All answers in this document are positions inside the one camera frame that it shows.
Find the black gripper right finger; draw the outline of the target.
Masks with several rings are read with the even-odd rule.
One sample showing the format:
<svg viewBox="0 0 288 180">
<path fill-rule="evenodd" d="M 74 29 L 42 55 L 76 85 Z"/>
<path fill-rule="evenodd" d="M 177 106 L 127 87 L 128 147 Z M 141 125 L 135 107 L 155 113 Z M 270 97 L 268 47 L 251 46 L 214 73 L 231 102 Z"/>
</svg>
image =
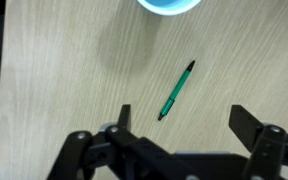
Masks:
<svg viewBox="0 0 288 180">
<path fill-rule="evenodd" d="M 264 125 L 241 105 L 231 107 L 229 128 L 251 152 Z"/>
</svg>

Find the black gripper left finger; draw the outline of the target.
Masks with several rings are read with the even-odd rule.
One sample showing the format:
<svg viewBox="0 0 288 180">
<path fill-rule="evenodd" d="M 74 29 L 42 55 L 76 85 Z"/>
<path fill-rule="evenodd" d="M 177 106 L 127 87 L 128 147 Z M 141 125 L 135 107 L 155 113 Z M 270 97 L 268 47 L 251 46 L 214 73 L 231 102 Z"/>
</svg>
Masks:
<svg viewBox="0 0 288 180">
<path fill-rule="evenodd" d="M 124 104 L 121 108 L 117 125 L 125 130 L 131 129 L 131 105 Z"/>
</svg>

